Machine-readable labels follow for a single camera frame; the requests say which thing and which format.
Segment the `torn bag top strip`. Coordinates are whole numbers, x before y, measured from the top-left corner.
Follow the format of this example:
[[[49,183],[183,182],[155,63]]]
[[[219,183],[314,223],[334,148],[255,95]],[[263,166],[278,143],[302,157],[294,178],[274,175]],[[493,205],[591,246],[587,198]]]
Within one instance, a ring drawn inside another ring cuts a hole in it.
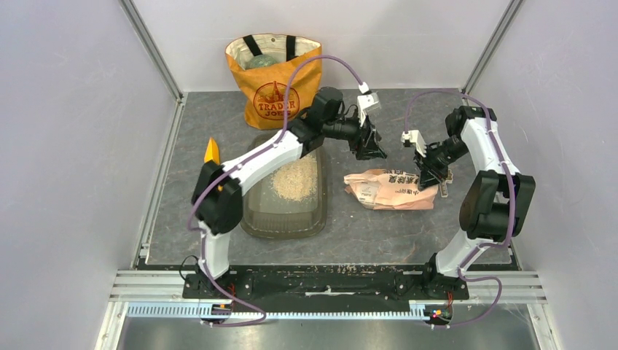
[[[442,198],[448,197],[448,185],[453,183],[453,172],[448,169],[447,176],[439,183],[439,192]]]

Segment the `pink litter bag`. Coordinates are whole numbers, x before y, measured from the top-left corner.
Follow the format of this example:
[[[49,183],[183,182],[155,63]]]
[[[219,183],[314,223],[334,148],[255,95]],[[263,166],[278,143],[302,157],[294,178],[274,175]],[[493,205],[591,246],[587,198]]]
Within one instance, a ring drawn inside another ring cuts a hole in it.
[[[439,192],[434,185],[421,189],[419,175],[395,169],[370,169],[344,176],[345,191],[372,210],[431,210]]]

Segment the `grey translucent litter box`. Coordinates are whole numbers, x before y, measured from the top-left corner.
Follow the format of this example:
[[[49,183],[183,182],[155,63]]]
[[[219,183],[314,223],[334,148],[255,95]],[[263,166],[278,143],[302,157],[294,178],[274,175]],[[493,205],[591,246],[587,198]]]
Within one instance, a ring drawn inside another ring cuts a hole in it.
[[[326,153],[323,147],[319,147],[308,155],[315,155],[317,159],[316,193],[303,201],[280,198],[271,187],[273,174],[278,168],[243,197],[240,227],[244,232],[275,240],[306,238],[321,232],[327,213]]]

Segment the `orange plastic scoop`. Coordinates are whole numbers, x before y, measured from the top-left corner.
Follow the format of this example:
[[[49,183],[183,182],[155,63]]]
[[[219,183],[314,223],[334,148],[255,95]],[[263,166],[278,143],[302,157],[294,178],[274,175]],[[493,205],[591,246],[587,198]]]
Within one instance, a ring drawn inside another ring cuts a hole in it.
[[[219,194],[223,190],[223,186],[220,184],[221,179],[218,178],[224,173],[224,170],[220,159],[219,146],[213,137],[208,140],[203,160],[204,164],[201,171],[205,174],[207,184],[215,181],[216,186],[213,190],[216,190],[216,193]]]

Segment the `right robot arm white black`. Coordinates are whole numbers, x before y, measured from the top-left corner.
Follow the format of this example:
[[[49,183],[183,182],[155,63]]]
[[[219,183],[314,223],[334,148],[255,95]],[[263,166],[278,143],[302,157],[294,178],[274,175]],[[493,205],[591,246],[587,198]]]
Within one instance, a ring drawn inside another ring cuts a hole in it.
[[[536,189],[503,150],[492,109],[460,106],[445,118],[448,138],[417,146],[421,190],[444,184],[452,163],[470,155],[477,172],[459,211],[460,229],[424,265],[421,290],[429,298],[467,296],[463,274],[486,250],[508,246],[522,230]]]

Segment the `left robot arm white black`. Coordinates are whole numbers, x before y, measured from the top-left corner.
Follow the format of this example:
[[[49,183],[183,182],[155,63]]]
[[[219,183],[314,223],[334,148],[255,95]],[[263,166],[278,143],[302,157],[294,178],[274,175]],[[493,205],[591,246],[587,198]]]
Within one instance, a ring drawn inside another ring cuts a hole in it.
[[[243,197],[258,182],[281,167],[304,158],[322,146],[325,139],[344,140],[357,160],[386,159],[380,134],[369,114],[380,107],[376,93],[357,97],[356,111],[345,116],[343,93],[322,87],[311,105],[271,139],[227,162],[205,160],[191,198],[189,230],[200,234],[196,261],[197,287],[212,298],[229,287],[230,233],[243,218]]]

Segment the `beige litter granule pile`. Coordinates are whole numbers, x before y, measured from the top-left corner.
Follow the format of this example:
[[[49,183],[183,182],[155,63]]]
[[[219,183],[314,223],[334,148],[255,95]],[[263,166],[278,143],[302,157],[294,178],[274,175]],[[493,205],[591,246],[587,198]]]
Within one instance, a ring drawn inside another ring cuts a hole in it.
[[[303,201],[316,193],[318,166],[315,155],[307,155],[279,168],[272,177],[275,194],[288,201]]]

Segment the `orange Trader Joe's bag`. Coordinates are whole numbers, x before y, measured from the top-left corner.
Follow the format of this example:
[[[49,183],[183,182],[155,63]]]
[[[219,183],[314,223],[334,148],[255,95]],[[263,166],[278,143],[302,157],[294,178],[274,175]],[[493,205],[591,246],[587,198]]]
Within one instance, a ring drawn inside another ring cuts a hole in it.
[[[287,106],[289,118],[293,118],[299,110],[310,106],[319,88],[321,61],[308,63],[293,83],[289,83],[301,63],[322,54],[322,44],[313,39],[288,34],[250,34],[230,42],[224,53],[238,88],[247,98],[244,117],[253,128],[281,128],[283,108]],[[261,54],[271,55],[279,63],[245,70],[248,60]]]

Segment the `green bundle inside bag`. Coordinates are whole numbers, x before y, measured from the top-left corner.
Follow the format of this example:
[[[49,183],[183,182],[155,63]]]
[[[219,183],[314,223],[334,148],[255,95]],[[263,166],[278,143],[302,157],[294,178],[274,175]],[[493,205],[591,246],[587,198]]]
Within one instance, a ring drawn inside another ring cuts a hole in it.
[[[271,55],[255,55],[246,63],[245,70],[260,69],[276,65],[279,61]]]

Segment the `right aluminium corner post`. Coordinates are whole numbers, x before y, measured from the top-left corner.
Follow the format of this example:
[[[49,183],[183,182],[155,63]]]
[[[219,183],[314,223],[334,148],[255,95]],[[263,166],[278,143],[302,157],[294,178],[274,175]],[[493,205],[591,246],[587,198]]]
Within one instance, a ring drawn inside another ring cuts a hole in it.
[[[461,89],[463,93],[470,93],[473,91],[524,3],[524,0],[510,0],[508,2],[506,9],[475,63],[471,74]]]

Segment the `aluminium corner post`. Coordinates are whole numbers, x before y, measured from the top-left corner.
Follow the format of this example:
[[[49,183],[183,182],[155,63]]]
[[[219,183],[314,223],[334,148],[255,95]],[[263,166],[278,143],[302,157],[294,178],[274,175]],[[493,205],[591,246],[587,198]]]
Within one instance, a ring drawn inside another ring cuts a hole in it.
[[[144,46],[148,56],[151,58],[155,68],[158,70],[160,76],[165,83],[170,94],[173,96],[176,102],[181,102],[184,97],[181,88],[174,79],[171,70],[169,69],[165,59],[160,52],[157,44],[154,41],[144,19],[142,18],[136,4],[132,0],[119,0],[121,7],[128,17],[131,25],[133,26],[137,36],[139,37],[142,45]]]
[[[475,63],[471,74],[461,89],[463,93],[470,93],[473,91],[524,3],[524,0],[510,0],[508,2],[506,9]]]

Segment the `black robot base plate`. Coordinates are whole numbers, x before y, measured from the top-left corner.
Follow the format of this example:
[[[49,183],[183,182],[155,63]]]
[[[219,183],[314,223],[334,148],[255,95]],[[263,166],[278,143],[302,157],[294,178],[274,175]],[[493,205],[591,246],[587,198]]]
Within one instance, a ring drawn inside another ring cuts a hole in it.
[[[406,311],[411,300],[468,300],[467,283],[425,265],[233,265],[217,280],[268,313]]]

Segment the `left aluminium corner post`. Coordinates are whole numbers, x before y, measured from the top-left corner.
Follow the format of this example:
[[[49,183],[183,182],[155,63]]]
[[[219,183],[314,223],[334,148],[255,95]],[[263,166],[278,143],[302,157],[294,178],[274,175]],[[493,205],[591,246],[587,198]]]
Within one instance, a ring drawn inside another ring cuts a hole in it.
[[[173,96],[176,102],[181,102],[184,97],[181,88],[174,79],[171,70],[169,69],[165,59],[160,52],[157,44],[154,41],[144,19],[142,18],[136,4],[132,0],[119,0],[121,7],[128,17],[131,25],[133,26],[137,36],[139,37],[142,45],[144,46],[148,56],[151,58],[155,68],[158,70],[160,76],[165,83],[170,94]]]

